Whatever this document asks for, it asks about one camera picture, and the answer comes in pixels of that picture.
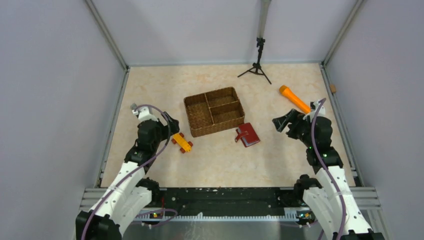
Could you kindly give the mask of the red leather card holder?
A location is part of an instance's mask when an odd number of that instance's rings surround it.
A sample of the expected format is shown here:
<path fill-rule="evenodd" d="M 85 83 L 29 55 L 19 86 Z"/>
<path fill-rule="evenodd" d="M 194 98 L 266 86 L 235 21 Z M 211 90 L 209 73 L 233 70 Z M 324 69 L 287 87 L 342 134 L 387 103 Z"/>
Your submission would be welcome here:
<path fill-rule="evenodd" d="M 234 141 L 236 143 L 242 142 L 245 148 L 253 146 L 261 141 L 250 122 L 239 125 L 236 129 L 236 133 L 237 135 Z"/>

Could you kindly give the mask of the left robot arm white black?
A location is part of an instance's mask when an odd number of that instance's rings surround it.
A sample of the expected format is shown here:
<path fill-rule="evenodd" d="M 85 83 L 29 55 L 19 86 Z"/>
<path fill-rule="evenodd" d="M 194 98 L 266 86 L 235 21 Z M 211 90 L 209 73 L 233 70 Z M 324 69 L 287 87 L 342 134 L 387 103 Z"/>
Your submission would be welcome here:
<path fill-rule="evenodd" d="M 141 184 L 154 160 L 180 131 L 179 121 L 161 112 L 162 123 L 147 107 L 137 110 L 137 138 L 127 152 L 117 176 L 102 197 L 88 210 L 80 211 L 75 219 L 78 240 L 120 240 L 139 212 L 149 205 L 153 189 Z"/>

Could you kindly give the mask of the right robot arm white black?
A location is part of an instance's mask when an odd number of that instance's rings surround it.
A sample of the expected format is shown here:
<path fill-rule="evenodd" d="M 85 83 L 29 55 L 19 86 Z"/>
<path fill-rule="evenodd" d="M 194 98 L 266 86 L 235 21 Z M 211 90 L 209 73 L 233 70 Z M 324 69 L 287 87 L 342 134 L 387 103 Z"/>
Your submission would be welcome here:
<path fill-rule="evenodd" d="M 329 240 L 383 240 L 367 222 L 353 196 L 339 153 L 332 144 L 332 121 L 295 109 L 272 120 L 276 130 L 306 146 L 306 159 L 315 177 L 303 174 L 293 190 L 305 203 Z"/>

